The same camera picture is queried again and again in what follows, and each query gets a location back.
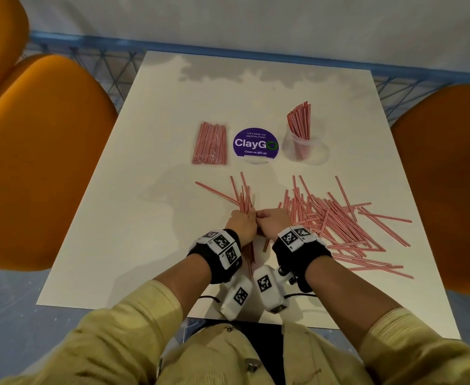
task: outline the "black wristband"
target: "black wristband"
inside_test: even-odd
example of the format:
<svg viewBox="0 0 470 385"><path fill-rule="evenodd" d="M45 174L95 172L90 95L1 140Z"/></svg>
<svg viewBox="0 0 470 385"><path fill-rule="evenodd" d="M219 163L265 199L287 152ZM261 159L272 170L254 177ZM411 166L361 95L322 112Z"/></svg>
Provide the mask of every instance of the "black wristband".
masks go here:
<svg viewBox="0 0 470 385"><path fill-rule="evenodd" d="M195 245L193 245L187 254L187 257L190 254L199 254L206 260L208 266L210 266L210 272L212 274L212 279L210 281L211 284L228 282L236 273L236 271L242 266L242 257L240 256L240 239L238 239L237 233L232 229L225 229L224 231L229 236L231 236L233 240L235 240L235 243L233 243L232 246L236 247L236 249L229 245L223 249L222 252L216 253L206 243L195 243ZM208 237L208 235L213 233L217 234L219 232L207 233L205 237ZM223 263L220 260L221 257L224 258L225 264L227 261L229 264L231 264L227 269L223 266Z"/></svg>
<svg viewBox="0 0 470 385"><path fill-rule="evenodd" d="M278 238L272 249L276 253L277 263L285 272L293 272L297 278L297 286L303 293L312 291L306 281L305 273L308 266L316 258L323 255L331 257L331 252L322 243L317 240L309 243L303 243L301 247L294 252L290 251L286 243Z"/></svg>

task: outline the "person's left hand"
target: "person's left hand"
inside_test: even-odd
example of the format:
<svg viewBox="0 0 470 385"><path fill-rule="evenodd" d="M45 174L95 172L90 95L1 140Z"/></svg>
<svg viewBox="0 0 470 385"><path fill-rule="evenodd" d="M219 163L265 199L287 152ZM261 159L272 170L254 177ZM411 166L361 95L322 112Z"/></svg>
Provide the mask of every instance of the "person's left hand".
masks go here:
<svg viewBox="0 0 470 385"><path fill-rule="evenodd" d="M251 243L257 234L257 212L254 208L251 208L247 214L234 210L225 228L235 231L240 240L240 245L244 247L246 244Z"/></svg>

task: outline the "metal snap button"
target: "metal snap button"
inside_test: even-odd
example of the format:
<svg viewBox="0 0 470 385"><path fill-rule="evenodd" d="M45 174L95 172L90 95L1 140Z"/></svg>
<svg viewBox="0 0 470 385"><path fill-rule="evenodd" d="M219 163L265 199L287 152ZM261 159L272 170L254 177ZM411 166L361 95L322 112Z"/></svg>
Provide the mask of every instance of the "metal snap button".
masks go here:
<svg viewBox="0 0 470 385"><path fill-rule="evenodd" d="M254 373L260 367L262 367L262 362L255 358L246 358L245 363L246 363L247 371L250 373Z"/></svg>

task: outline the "wire mesh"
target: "wire mesh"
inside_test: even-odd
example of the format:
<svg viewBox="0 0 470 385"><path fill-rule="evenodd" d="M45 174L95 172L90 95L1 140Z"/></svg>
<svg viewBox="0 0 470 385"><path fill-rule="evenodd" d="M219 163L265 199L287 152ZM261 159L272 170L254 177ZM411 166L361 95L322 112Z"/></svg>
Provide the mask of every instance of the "wire mesh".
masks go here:
<svg viewBox="0 0 470 385"><path fill-rule="evenodd" d="M120 112L145 53L145 49L120 52L29 43L23 58L35 54L59 54L74 60L97 80ZM425 97L452 84L393 76L373 78L390 126Z"/></svg>

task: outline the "table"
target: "table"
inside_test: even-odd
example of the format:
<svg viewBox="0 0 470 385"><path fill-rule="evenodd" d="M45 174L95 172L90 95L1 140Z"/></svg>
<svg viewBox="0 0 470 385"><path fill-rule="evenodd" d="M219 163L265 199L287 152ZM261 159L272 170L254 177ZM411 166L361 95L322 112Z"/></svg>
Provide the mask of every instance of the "table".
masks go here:
<svg viewBox="0 0 470 385"><path fill-rule="evenodd" d="M306 100L329 149L326 163L307 166L278 153L270 163L251 165L234 154L233 138L246 128L264 128L281 142L286 114ZM228 126L228 165L190 164L202 121ZM371 201L377 213L412 219L389 224L400 227L411 247L370 221L365 229L387 248L383 259L400 260L415 279L383 271L360 275L440 335L459 338L369 71L162 52L144 58L38 304L115 304L182 259L193 239L224 226L234 206L194 182L228 193L229 176L240 171L258 208L276 207L292 175L302 175L318 196L338 189L338 175L352 203ZM255 246L261 245L258 239ZM277 266L273 254L263 260ZM218 292L210 285L205 294ZM244 313L249 320L336 328L317 298L291 300L279 315L253 304ZM189 316L219 318L216 308L201 299Z"/></svg>

